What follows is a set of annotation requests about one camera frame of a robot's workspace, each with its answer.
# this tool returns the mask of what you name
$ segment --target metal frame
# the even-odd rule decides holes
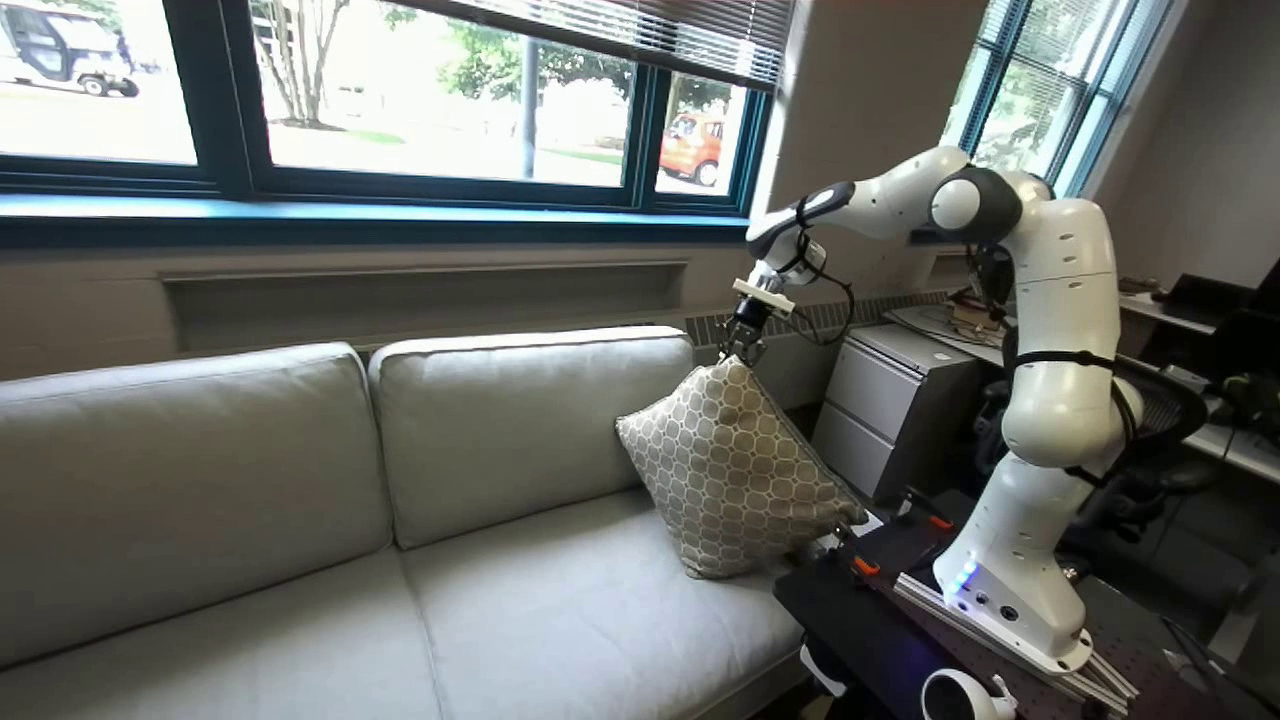
[[[1081,188],[1087,185],[1087,178],[1093,178],[1093,170],[1095,170],[1107,138],[1112,138],[1112,124],[1117,124],[1119,112],[1125,112],[1125,99],[1128,99],[1128,94],[1130,94],[1130,77],[1136,77],[1136,68],[1149,59],[1149,47],[1130,59],[1130,68],[1125,68],[1128,79],[1119,79],[1119,90],[1105,90],[1105,77],[1107,77],[1107,68],[1117,65],[1117,53],[1119,53],[1125,37],[1128,37],[1128,32],[1149,32],[1149,37],[1150,37],[1150,29],[1162,26],[1166,9],[1159,13],[1159,19],[1155,19],[1150,29],[1130,29],[1130,19],[1141,15],[1141,5],[1144,5],[1144,0],[1112,5],[1107,13],[1125,13],[1117,40],[1105,47],[1105,29],[1112,26],[1112,15],[1107,15],[1107,19],[1099,26],[1099,37],[1095,37],[1093,47],[1087,47],[1085,73],[1070,77],[1070,73],[1061,73],[1061,68],[1050,68],[1050,65],[1045,65],[1045,59],[1030,59],[1030,55],[1021,55],[1021,53],[1015,53],[1015,44],[1021,44],[1021,37],[1022,37],[1022,26],[1027,26],[1027,15],[1030,15],[1030,5],[1037,5],[1037,0],[1012,0],[1006,13],[1003,13],[1003,19],[998,19],[994,40],[984,40],[984,37],[975,40],[975,53],[989,53],[989,68],[984,68],[978,90],[975,90],[975,98],[973,98],[973,110],[968,110],[968,120],[964,120],[964,134],[960,134],[960,150],[964,150],[964,151],[975,151],[975,150],[978,150],[984,127],[989,127],[989,120],[991,120],[991,110],[994,110],[994,98],[998,98],[998,90],[1003,90],[1006,68],[1012,68],[1012,65],[1027,65],[1030,73],[1045,73],[1045,77],[1067,85],[1067,94],[1070,94],[1070,112],[1067,112],[1064,134],[1054,138],[1054,150],[1050,150],[1046,170],[1045,170],[1045,180],[1046,180],[1046,185],[1061,185],[1061,172],[1064,172],[1070,150],[1076,150],[1076,145],[1087,145],[1087,150],[1085,150],[1085,160],[1081,160],[1081,178],[1067,178],[1067,194],[1081,194]],[[1105,120],[1105,127],[1099,127],[1095,138],[1085,138],[1085,120],[1087,120],[1087,110],[1093,110],[1095,99],[1107,99],[1107,120]]]
[[[620,188],[520,185],[466,178],[374,178],[277,170],[269,150],[248,0],[163,0],[195,170],[0,155],[2,194],[67,196],[202,196],[202,200],[367,200],[440,209],[552,209],[629,218],[749,218],[762,151],[767,94],[749,90],[749,112],[728,196],[654,194],[654,155],[673,73],[634,65]]]

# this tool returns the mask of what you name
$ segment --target couch cushion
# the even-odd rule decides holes
[[[0,385],[0,670],[387,545],[345,344]]]
[[[634,486],[610,421],[692,368],[677,329],[408,340],[373,357],[403,550]]]
[[[436,718],[394,553],[0,673],[0,718]]]
[[[644,494],[456,537],[403,569],[461,720],[702,718],[800,646],[767,577],[692,579]]]

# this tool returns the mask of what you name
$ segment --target patterned pillow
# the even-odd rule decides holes
[[[615,431],[695,577],[741,577],[860,519],[860,504],[737,357],[620,416]]]

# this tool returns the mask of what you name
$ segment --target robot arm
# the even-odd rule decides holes
[[[1038,673],[1076,673],[1093,646],[1085,605],[1050,553],[1141,416],[1125,413],[1136,393],[1112,377],[1119,297],[1099,209],[1050,200],[1038,180],[975,170],[956,150],[920,151],[875,180],[832,185],[753,226],[757,269],[741,286],[741,340],[760,337],[779,308],[775,290],[823,272],[826,252],[809,236],[817,226],[1012,255],[1021,357],[1003,413],[1006,458],[930,577],[948,616]]]
[[[771,313],[791,313],[791,299],[775,290],[811,286],[823,277],[826,252],[809,228],[848,228],[872,239],[975,239],[994,246],[1015,228],[1022,200],[1015,194],[1045,196],[1045,185],[1027,178],[994,178],[973,170],[960,150],[920,151],[882,178],[840,180],[817,196],[800,196],[791,209],[767,214],[749,228],[749,252],[757,269],[731,290],[742,297],[731,313],[731,348],[753,359],[757,340]]]

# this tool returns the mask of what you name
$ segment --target window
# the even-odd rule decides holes
[[[0,19],[0,59],[33,77],[0,77],[2,188],[175,165],[175,194],[235,200],[742,218],[791,0],[0,0]]]
[[[1076,196],[1170,0],[991,0],[942,145]]]
[[[0,0],[0,151],[195,165],[159,0]]]

